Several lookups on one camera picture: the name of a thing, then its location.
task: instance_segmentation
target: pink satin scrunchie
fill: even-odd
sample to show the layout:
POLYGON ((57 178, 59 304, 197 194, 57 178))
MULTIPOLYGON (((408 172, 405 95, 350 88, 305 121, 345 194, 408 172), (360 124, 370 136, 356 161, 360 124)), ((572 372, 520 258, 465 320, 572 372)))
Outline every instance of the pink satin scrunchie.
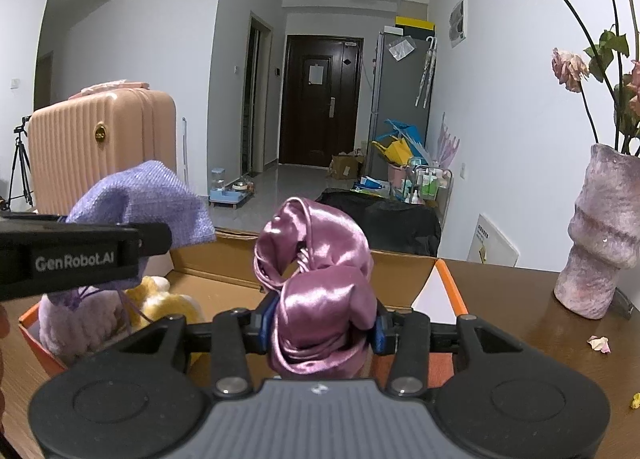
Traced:
POLYGON ((283 378, 353 378, 376 320, 372 269, 367 239, 351 217, 308 199, 287 200, 255 244, 256 277, 280 293, 271 368, 283 378), (298 269, 285 280, 296 260, 298 269))

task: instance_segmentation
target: yellow plush toy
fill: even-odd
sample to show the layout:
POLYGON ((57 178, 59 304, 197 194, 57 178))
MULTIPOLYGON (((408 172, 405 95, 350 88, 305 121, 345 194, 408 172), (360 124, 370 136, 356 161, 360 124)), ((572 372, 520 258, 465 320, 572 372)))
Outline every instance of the yellow plush toy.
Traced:
MULTIPOLYGON (((143 277, 140 285, 126 290, 125 295, 153 322, 172 314, 184 315, 188 324, 204 322, 199 304, 190 296, 169 293, 169 281, 164 277, 143 277)), ((137 331, 149 325, 131 305, 127 305, 126 309, 132 330, 137 331)))

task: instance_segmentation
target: metal screw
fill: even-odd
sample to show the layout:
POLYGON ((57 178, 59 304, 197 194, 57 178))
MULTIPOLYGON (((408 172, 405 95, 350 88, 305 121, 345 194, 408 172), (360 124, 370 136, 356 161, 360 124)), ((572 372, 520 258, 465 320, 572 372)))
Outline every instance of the metal screw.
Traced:
POLYGON ((422 382, 413 376, 402 376, 391 382, 391 388, 398 394, 415 394, 422 390, 422 382))
POLYGON ((238 376, 222 378, 216 383, 216 389, 222 392, 222 394, 240 394, 244 392, 248 386, 249 384, 246 380, 238 376))

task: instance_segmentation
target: pink rose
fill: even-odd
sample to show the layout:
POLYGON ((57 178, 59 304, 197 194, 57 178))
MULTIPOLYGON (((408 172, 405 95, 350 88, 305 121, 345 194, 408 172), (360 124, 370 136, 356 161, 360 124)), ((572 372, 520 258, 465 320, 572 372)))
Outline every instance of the pink rose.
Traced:
POLYGON ((551 67, 560 85, 564 84, 571 92, 580 92, 582 77, 589 76, 589 68, 582 58, 568 51, 554 49, 551 67))
POLYGON ((640 62, 637 60, 634 60, 634 70, 631 71, 631 83, 626 88, 632 90, 635 94, 629 102, 629 107, 636 116, 640 117, 640 100, 638 100, 640 97, 640 62))

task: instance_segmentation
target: brown cardboard box on floor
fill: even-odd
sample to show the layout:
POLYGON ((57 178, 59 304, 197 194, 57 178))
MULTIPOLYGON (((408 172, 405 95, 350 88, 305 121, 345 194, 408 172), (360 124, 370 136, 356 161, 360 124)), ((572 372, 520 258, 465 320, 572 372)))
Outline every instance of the brown cardboard box on floor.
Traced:
POLYGON ((361 155, 334 155, 328 175, 334 179, 357 179, 363 163, 361 155))
MULTIPOLYGON (((167 275, 172 292, 196 299, 207 320, 236 307, 255 309, 264 298, 253 270, 256 238, 255 233, 218 230, 218 239, 213 243, 172 251, 175 269, 167 275)), ((378 299, 391 309, 411 307, 436 259, 386 251, 372 251, 372 255, 375 265, 371 285, 378 299)), ((291 265, 287 272, 290 274, 293 269, 291 265)), ((20 318, 20 330, 45 371, 53 376, 62 372, 65 365, 40 345, 34 331, 37 319, 38 306, 34 305, 20 318)), ((266 357, 247 355, 247 360, 256 387, 275 375, 266 357)), ((393 357, 373 358, 364 374, 384 383, 392 360, 393 357)), ((201 387, 209 383, 209 361, 208 355, 203 355, 190 369, 190 378, 201 387)), ((452 373, 449 355, 431 355, 430 385, 442 384, 452 373)))

